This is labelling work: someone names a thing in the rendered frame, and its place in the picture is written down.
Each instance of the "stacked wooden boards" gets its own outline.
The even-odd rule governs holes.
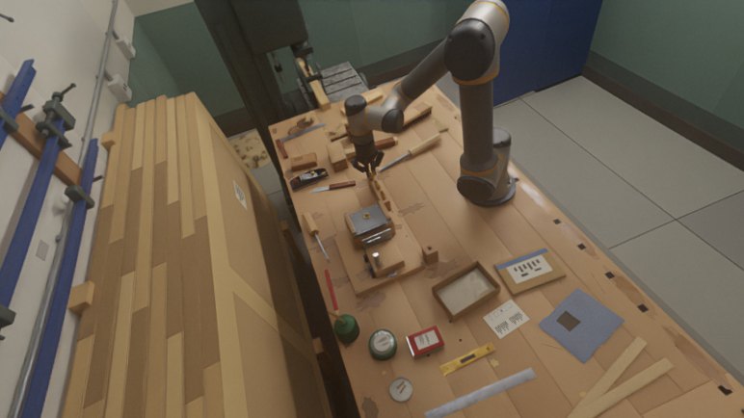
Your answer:
[[[195,94],[117,108],[65,418],[331,416],[276,209]]]
[[[391,88],[392,85],[387,85],[382,90],[389,92]],[[320,238],[331,259],[329,265],[314,238],[306,234],[327,307],[331,306],[331,300],[323,275],[325,269],[330,270],[341,313],[351,314],[359,322],[359,340],[350,345],[339,344],[339,349],[361,416],[423,416],[428,410],[531,367],[536,379],[452,416],[565,418],[635,337],[643,338],[648,345],[615,385],[628,381],[662,358],[668,358],[674,369],[601,417],[741,416],[744,387],[519,170],[509,167],[518,183],[517,194],[507,204],[481,208],[462,198],[456,188],[463,152],[460,112],[436,87],[416,102],[419,100],[433,105],[432,118],[398,135],[399,145],[385,150],[383,164],[439,132],[434,118],[448,127],[448,131],[441,133],[441,143],[430,151],[386,170],[378,179],[385,183],[393,212],[401,220],[403,229],[398,233],[412,234],[422,246],[433,247],[438,252],[437,263],[359,298],[352,285],[354,280],[363,279],[362,283],[366,284],[375,283],[375,279],[365,277],[362,266],[348,272],[341,261],[343,248],[334,248],[332,244],[338,244],[338,237],[347,233],[343,213],[367,204],[369,194],[364,190],[362,175],[353,169],[330,172],[331,178],[318,184],[357,180],[356,189],[320,194],[300,190],[292,194],[296,210],[311,213],[318,223]],[[336,126],[342,121],[339,112],[342,105],[334,103],[330,111],[312,113],[319,121]],[[278,123],[271,132],[278,138],[295,121]],[[375,133],[375,137],[380,140],[385,134]],[[317,152],[319,167],[327,168],[330,161],[325,149],[329,141],[326,135],[311,132],[284,146],[290,157],[295,153]],[[288,160],[281,162],[282,168],[288,170]],[[497,276],[494,265],[535,248],[548,248],[567,275],[513,296]],[[448,274],[474,261],[489,269],[502,291],[489,303],[450,323],[432,297],[431,289]],[[577,288],[625,319],[586,363],[577,360],[539,327],[539,322]],[[508,300],[514,300],[530,320],[499,339],[483,317]],[[375,330],[388,329],[402,341],[406,335],[431,326],[438,327],[445,342],[443,350],[419,359],[413,359],[406,350],[399,350],[385,362],[370,358],[367,340]],[[493,343],[495,353],[446,377],[439,371],[439,365],[488,343]],[[393,401],[388,394],[390,383],[400,377],[407,378],[414,388],[413,396],[404,404]]]

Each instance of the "blue cloth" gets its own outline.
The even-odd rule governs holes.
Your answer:
[[[565,312],[579,321],[571,330],[558,322]],[[576,289],[547,318],[540,321],[540,328],[582,363],[586,363],[623,322],[623,318],[596,299]]]

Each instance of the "green tin can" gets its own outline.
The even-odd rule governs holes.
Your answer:
[[[395,335],[387,329],[378,329],[369,337],[369,352],[378,360],[390,360],[396,350],[398,343]]]
[[[344,322],[335,320],[333,323],[333,332],[338,337],[338,341],[350,344],[353,343],[359,337],[359,323],[351,315],[341,315]]]

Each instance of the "metal pipe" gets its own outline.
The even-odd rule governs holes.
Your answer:
[[[95,117],[98,113],[98,101],[100,100],[101,89],[103,88],[103,78],[104,72],[106,71],[106,62],[109,58],[111,38],[114,35],[114,20],[117,15],[117,6],[119,5],[119,0],[113,0],[112,3],[113,5],[111,7],[109,27],[106,32],[106,41],[103,44],[103,54],[101,56],[100,65],[98,66],[98,75],[95,78],[93,102],[91,103],[91,110],[88,114],[88,123],[85,127],[85,133],[83,134],[82,138],[83,143],[80,149],[80,157],[78,158],[78,166],[80,167],[85,164],[85,158],[88,154],[88,145],[91,139],[91,135],[93,134]],[[31,334],[31,342],[29,343],[26,357],[23,359],[23,366],[20,371],[20,377],[18,378],[18,384],[15,386],[15,392],[13,393],[13,401],[11,403],[11,409],[8,412],[8,418],[19,418],[23,410],[23,402],[26,399],[26,395],[28,394],[28,385],[31,380],[31,375],[34,371],[34,366],[37,362],[37,356],[39,354],[39,347],[41,344],[41,337],[43,335],[44,327],[46,326],[46,319],[49,316],[49,309],[51,307],[54,289],[57,285],[57,276],[60,273],[62,257],[65,254],[67,234],[69,233],[69,225],[72,221],[72,212],[74,207],[75,203],[72,200],[67,203],[65,218],[62,221],[62,231],[60,232],[60,235],[57,236],[57,248],[54,250],[52,267],[49,270],[49,276],[46,279],[46,287],[44,288],[44,294],[41,299],[41,308],[39,310],[39,314],[37,315],[37,320],[34,323],[34,329]]]

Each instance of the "workbench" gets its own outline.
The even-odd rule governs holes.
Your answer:
[[[391,88],[388,84],[378,89],[388,93]],[[397,233],[406,234],[420,245],[432,246],[438,252],[438,262],[399,280],[375,286],[380,279],[371,277],[365,268],[347,272],[342,262],[341,251],[347,250],[347,244],[339,243],[348,243],[349,234],[344,214],[357,212],[375,201],[366,178],[351,165],[339,172],[332,170],[327,150],[331,141],[324,129],[315,129],[284,143],[288,159],[281,159],[278,151],[287,182],[303,172],[290,169],[291,158],[310,152],[317,154],[317,167],[326,168],[331,177],[290,195],[300,217],[307,212],[315,219],[319,238],[330,257],[327,262],[315,237],[304,230],[326,307],[333,311],[325,277],[325,270],[329,270],[340,312],[353,315],[359,322],[361,333],[357,341],[337,342],[362,417],[422,417],[437,406],[532,368],[535,379],[452,416],[563,418],[636,337],[648,345],[615,386],[662,358],[668,358],[674,368],[600,416],[741,417],[744,387],[517,168],[509,167],[509,173],[517,180],[517,193],[508,203],[484,208],[462,197],[456,188],[463,152],[460,111],[436,87],[426,91],[412,106],[421,101],[433,106],[432,114],[397,135],[399,144],[385,150],[383,164],[436,134],[435,119],[448,130],[441,133],[441,142],[433,149],[386,170],[377,179],[390,194]],[[272,125],[273,139],[285,137],[307,115],[314,123],[325,122],[326,130],[333,130],[344,120],[342,106],[342,102],[333,103],[328,111],[312,111]],[[389,136],[376,132],[375,140]],[[348,139],[342,141],[346,147],[350,146]],[[356,180],[357,186],[310,193],[315,187],[349,180]],[[567,275],[512,296],[494,265],[539,248],[548,248]],[[474,261],[479,261],[496,278],[501,291],[461,319],[450,321],[434,299],[432,287]],[[581,363],[539,327],[539,322],[576,289],[624,319],[623,325],[586,363]],[[529,321],[499,339],[483,317],[509,300],[527,314]],[[329,321],[332,324],[334,318],[329,316]],[[441,332],[443,350],[414,359],[406,336],[431,326],[437,326]],[[381,328],[392,331],[398,341],[397,354],[388,361],[373,359],[367,347],[372,332]],[[446,377],[442,375],[440,365],[488,343],[493,343],[495,353]],[[405,403],[393,401],[388,394],[390,383],[398,377],[407,378],[413,386],[412,397]]]

